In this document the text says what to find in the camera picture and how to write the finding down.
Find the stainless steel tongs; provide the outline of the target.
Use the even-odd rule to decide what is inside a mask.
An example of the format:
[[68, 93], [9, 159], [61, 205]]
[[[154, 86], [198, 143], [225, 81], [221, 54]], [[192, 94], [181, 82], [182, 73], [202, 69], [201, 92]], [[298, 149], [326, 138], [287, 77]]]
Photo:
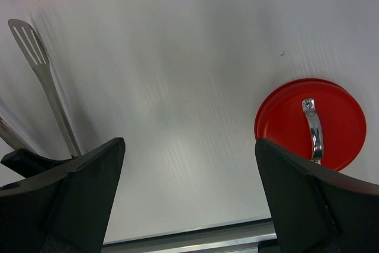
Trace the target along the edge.
[[53, 66], [36, 29], [1, 18], [1, 117], [24, 146], [37, 154], [81, 154], [57, 90]]

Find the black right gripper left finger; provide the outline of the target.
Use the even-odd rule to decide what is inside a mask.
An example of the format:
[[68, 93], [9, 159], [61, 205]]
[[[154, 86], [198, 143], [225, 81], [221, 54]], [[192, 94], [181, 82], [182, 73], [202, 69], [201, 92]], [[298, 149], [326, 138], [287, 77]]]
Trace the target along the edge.
[[1, 251], [100, 252], [124, 155], [121, 137], [66, 160], [5, 155], [22, 179], [1, 187]]

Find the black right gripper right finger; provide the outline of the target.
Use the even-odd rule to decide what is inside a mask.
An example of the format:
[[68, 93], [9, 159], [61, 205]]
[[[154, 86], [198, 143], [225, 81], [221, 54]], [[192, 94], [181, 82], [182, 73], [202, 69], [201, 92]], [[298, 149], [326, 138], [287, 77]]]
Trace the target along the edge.
[[255, 156], [281, 252], [378, 252], [378, 185], [260, 138]]

